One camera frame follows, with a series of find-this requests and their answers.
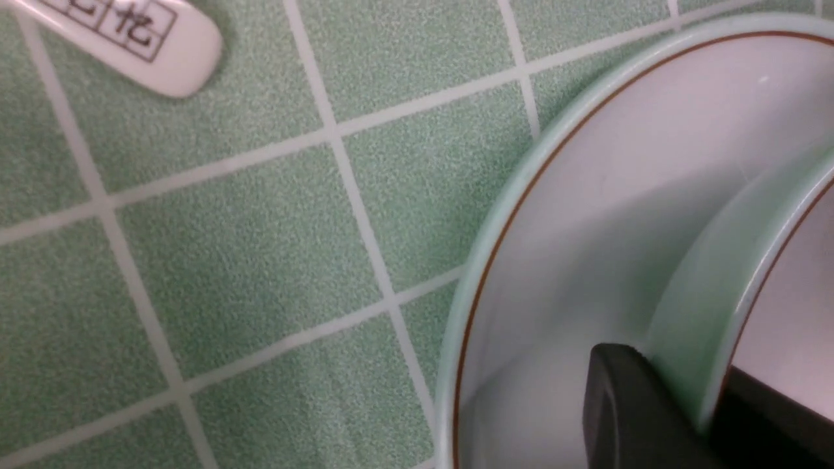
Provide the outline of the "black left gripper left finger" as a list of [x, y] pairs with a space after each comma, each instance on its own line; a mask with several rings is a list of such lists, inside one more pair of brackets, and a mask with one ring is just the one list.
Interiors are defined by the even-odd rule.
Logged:
[[629, 345], [590, 351], [582, 413], [590, 468], [722, 468], [644, 356]]

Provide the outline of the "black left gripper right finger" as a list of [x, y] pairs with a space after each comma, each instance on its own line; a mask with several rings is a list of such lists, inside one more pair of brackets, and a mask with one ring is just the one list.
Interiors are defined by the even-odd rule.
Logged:
[[736, 366], [730, 368], [709, 431], [730, 468], [831, 468], [832, 420]]

